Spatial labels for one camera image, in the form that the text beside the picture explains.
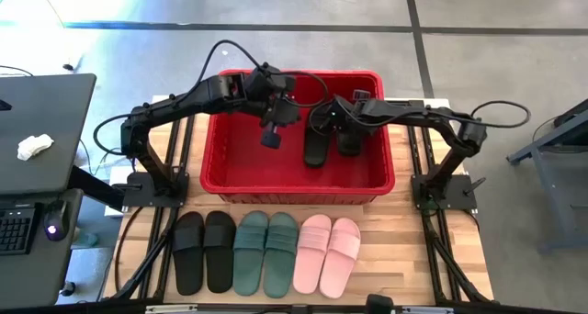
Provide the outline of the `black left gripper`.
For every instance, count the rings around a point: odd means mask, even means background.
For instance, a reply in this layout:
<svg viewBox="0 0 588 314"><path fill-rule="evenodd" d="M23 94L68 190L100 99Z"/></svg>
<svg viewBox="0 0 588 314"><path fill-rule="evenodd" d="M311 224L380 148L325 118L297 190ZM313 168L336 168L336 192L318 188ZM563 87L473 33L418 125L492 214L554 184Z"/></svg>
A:
<svg viewBox="0 0 588 314"><path fill-rule="evenodd" d="M261 144L267 148L280 147L277 127L293 125L301 119L300 109L287 98L295 86L294 76L283 74L269 64L256 67L245 77L245 113L260 118L260 125L266 126Z"/></svg>

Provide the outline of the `green rubber slide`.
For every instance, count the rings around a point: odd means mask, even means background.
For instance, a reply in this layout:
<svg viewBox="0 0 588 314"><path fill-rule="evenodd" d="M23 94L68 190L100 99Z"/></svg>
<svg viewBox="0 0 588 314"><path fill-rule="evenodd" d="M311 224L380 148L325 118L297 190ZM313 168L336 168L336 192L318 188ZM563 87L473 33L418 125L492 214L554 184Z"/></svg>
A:
<svg viewBox="0 0 588 314"><path fill-rule="evenodd" d="M240 296L251 296L260 283L264 260L268 216L252 211L243 217L233 243L233 289Z"/></svg>
<svg viewBox="0 0 588 314"><path fill-rule="evenodd" d="M271 298L282 298L289 290L297 255L299 227L285 212L274 214L269 220L264 256L264 293Z"/></svg>

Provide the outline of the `pink rubber slide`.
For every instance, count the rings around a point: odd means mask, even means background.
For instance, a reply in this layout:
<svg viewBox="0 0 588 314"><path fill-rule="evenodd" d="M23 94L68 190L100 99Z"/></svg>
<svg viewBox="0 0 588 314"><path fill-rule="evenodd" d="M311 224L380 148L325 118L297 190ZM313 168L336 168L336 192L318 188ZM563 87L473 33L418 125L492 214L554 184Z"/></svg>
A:
<svg viewBox="0 0 588 314"><path fill-rule="evenodd" d="M332 222L323 214L307 218L300 227L292 284L301 294L316 290L327 252Z"/></svg>
<svg viewBox="0 0 588 314"><path fill-rule="evenodd" d="M361 246L357 224L348 218L338 219L332 227L319 283L320 292L337 299L345 291Z"/></svg>

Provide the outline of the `red plastic bin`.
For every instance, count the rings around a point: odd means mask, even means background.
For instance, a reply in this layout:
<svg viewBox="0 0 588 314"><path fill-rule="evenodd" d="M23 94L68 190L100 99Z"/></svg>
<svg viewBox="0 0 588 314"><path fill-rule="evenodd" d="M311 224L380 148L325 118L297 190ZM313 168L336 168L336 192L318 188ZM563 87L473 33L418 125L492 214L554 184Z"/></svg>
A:
<svg viewBox="0 0 588 314"><path fill-rule="evenodd" d="M362 205L388 194L395 184L390 137L380 128L364 139L356 157L332 142L326 163L303 161L305 124L282 129L281 145L262 145L258 118L242 113L210 117L200 184L231 203Z"/></svg>

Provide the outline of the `black desk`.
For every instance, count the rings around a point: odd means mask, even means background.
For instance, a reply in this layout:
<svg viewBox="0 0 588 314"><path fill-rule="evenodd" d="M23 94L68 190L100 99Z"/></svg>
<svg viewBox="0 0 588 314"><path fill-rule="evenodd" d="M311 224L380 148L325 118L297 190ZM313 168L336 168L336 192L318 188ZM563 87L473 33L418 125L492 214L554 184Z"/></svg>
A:
<svg viewBox="0 0 588 314"><path fill-rule="evenodd" d="M91 73L0 78L0 196L66 188L96 84ZM46 134L50 148L26 161L18 144Z"/></svg>

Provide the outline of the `black computer mouse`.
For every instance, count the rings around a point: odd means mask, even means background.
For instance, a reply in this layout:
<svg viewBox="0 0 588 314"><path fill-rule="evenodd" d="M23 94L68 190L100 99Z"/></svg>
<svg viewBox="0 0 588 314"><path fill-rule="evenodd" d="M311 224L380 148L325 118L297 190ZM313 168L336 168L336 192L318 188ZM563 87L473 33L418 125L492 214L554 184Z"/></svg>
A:
<svg viewBox="0 0 588 314"><path fill-rule="evenodd" d="M67 217L67 202L57 199L45 207L43 213L43 228L50 241L61 241L69 231Z"/></svg>

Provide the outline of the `white crumpled tissue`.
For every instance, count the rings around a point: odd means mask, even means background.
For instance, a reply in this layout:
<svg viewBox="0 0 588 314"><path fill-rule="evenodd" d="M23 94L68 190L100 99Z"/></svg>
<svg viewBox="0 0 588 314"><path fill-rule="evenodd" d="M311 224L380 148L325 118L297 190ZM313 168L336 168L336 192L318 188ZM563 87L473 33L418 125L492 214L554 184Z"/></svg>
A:
<svg viewBox="0 0 588 314"><path fill-rule="evenodd" d="M27 161L41 151L47 150L54 140L47 134L29 136L17 145L17 158Z"/></svg>

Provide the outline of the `black keyboard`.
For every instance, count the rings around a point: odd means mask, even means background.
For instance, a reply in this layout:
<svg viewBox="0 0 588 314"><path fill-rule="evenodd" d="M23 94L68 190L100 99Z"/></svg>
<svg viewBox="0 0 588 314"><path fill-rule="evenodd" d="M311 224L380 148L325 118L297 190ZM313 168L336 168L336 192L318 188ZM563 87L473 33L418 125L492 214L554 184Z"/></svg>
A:
<svg viewBox="0 0 588 314"><path fill-rule="evenodd" d="M39 204L0 202L0 256L29 254L39 215Z"/></svg>

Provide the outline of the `dark grey desk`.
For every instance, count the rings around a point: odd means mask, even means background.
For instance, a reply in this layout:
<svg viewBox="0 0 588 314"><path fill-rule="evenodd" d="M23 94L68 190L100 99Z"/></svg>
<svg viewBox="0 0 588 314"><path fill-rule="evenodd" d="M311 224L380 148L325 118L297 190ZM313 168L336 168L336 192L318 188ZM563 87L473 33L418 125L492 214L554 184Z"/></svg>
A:
<svg viewBox="0 0 588 314"><path fill-rule="evenodd" d="M50 241L40 223L28 254L0 256L0 310L46 307L56 303L70 262L83 192L70 189L59 198L67 203L69 231L64 239Z"/></svg>

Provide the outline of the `black aluminium frame rail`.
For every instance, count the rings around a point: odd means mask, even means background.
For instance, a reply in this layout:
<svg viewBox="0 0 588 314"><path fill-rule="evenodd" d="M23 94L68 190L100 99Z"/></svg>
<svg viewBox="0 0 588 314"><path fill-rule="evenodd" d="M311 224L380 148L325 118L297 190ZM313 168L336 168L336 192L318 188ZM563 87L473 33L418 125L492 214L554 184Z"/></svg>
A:
<svg viewBox="0 0 588 314"><path fill-rule="evenodd" d="M170 130L168 144L165 152L164 164L173 170L173 163L175 158L175 149L177 145L178 134L180 130L180 121L174 121L167 129ZM149 252L159 241L161 234L161 227L164 226L163 218L166 209L164 207L156 207L153 213L152 227L150 231L150 237L147 246L147 252ZM150 297L150 287L152 281L155 281L155 287L153 288L153 297L162 299L167 283L167 276L169 272L169 261L171 258L170 244L167 243L157 257L154 258L152 266L145 271L144 279L141 281L139 286L138 298Z"/></svg>
<svg viewBox="0 0 588 314"><path fill-rule="evenodd" d="M166 225L166 229L168 230L167 240L165 243L164 253L161 261L158 283L154 293L154 297L157 298L160 302L164 302L164 295L167 289L167 280L170 272L170 265L172 262L173 229L175 226L175 222L177 221L177 218L179 216L179 209L185 204L187 198L187 190L189 185L187 161L191 147L194 121L194 117L187 118L185 125L185 133L182 142L182 149L180 154L179 167L177 170L179 180L181 181L181 186L183 186L183 194L180 196L179 206L170 209L169 219Z"/></svg>
<svg viewBox="0 0 588 314"><path fill-rule="evenodd" d="M430 132L427 128L421 128L422 133L422 140L423 140L423 148L424 148L424 157L426 159L427 164L427 171L432 172L435 167L435 155L432 147L432 141ZM436 211L436 218L437 218L437 225L438 225L438 235L440 241L443 243L447 253L451 258L453 258L453 252L451 247L451 241L449 237L448 225L447 225L447 216L446 212L443 209L438 209ZM450 287L451 298L456 301L461 300L461 289L458 284L458 280L456 279L455 275L450 271L447 270L448 275L448 282Z"/></svg>
<svg viewBox="0 0 588 314"><path fill-rule="evenodd" d="M411 179L413 202L422 220L426 257L433 288L434 302L439 306L441 303L447 301L447 297L443 291L441 271L437 261L437 255L440 254L440 252L435 246L442 245L446 250L449 250L449 253L452 253L447 229L447 217L441 208L436 205L431 206L425 202L424 196L421 194L420 187L417 184L417 178L423 173L419 153L419 143L414 126L408 126L407 132L414 171L414 175Z"/></svg>

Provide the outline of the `black diagonal frame brace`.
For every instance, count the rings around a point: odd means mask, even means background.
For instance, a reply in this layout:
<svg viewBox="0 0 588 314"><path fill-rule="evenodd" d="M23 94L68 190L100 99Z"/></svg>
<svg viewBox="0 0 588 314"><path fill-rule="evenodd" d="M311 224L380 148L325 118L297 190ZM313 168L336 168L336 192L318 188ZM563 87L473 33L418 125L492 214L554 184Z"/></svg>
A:
<svg viewBox="0 0 588 314"><path fill-rule="evenodd" d="M123 285L121 284L119 273L121 250L123 247L123 242L129 231L130 225L137 218L140 212L141 210L137 209L130 216L127 224L125 225L125 228L122 231L122 234L120 235L119 244L117 245L113 258L113 264L111 265L111 268L114 271L114 287L116 292L109 296L108 299L131 299L132 295L135 293L135 290L139 286L141 286L142 288L147 287L151 282L151 271L153 268L153 264L155 263L157 257L160 255L160 252L164 252L164 258L162 260L162 263L160 264L161 270L164 272L164 277L159 277L158 287L153 296L155 299L158 299L159 301L163 299L167 271L169 268L169 260L171 257L171 243L173 239L173 230L178 216L178 209L174 208L171 210L165 228L161 233L156 233L153 231L154 234L150 236L150 240L148 241L148 249L144 258L142 259L134 273Z"/></svg>
<svg viewBox="0 0 588 314"><path fill-rule="evenodd" d="M437 304L447 300L440 286L440 277L436 259L437 254L439 254L445 262L448 275L454 280L454 286L450 287L454 302L461 301L460 291L463 291L470 303L491 303L491 301L470 282L453 255L449 252L446 245L434 230L429 230L425 233L425 243L427 244L427 247L431 248L431 251L427 251L427 253L429 254L435 302Z"/></svg>

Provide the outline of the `blue-grey metal frame table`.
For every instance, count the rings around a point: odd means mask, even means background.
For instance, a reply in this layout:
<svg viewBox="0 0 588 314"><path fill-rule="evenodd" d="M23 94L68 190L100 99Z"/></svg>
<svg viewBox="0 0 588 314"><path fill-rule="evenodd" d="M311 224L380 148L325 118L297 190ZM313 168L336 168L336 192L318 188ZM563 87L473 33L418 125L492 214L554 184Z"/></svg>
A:
<svg viewBox="0 0 588 314"><path fill-rule="evenodd" d="M588 248L588 99L549 122L550 132L506 160L518 165L530 158L548 197L557 231L538 250Z"/></svg>

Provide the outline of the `black frame beam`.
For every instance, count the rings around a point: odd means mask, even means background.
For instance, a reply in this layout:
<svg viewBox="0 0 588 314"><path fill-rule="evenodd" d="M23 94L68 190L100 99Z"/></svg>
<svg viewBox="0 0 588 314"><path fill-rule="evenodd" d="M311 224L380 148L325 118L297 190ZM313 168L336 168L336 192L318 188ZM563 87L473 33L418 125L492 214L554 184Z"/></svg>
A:
<svg viewBox="0 0 588 314"><path fill-rule="evenodd" d="M364 305L157 304L152 299L105 300L0 310L0 314L365 314ZM395 305L391 314L581 314L498 303L449 301L440 306Z"/></svg>

